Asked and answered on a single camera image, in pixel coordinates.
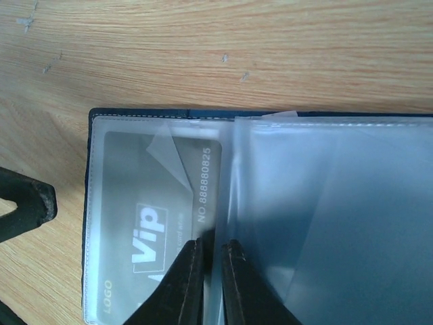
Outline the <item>black card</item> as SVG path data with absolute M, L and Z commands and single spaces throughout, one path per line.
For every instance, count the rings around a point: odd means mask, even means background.
M 222 147 L 213 139 L 108 132 L 97 317 L 122 324 L 191 239 L 214 225 Z

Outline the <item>blue card holder wallet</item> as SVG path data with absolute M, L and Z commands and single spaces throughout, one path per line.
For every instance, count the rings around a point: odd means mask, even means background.
M 222 147 L 204 323 L 222 324 L 221 247 L 240 241 L 302 324 L 432 323 L 432 115 L 94 108 L 83 221 L 83 319 L 97 317 L 108 132 Z

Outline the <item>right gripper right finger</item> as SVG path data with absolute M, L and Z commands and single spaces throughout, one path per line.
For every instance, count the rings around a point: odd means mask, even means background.
M 223 302 L 226 324 L 299 324 L 256 271 L 238 240 L 222 252 Z

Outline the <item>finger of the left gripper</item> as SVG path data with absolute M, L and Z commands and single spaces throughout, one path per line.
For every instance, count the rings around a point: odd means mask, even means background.
M 1 168 L 1 198 L 17 204 L 17 208 L 1 216 L 1 241 L 41 227 L 55 219 L 55 188 L 45 182 Z

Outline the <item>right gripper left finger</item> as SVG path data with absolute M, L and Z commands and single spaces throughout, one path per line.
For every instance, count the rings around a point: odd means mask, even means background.
M 125 324 L 202 324 L 203 305 L 204 245 L 198 238 L 185 243 L 156 290 Z

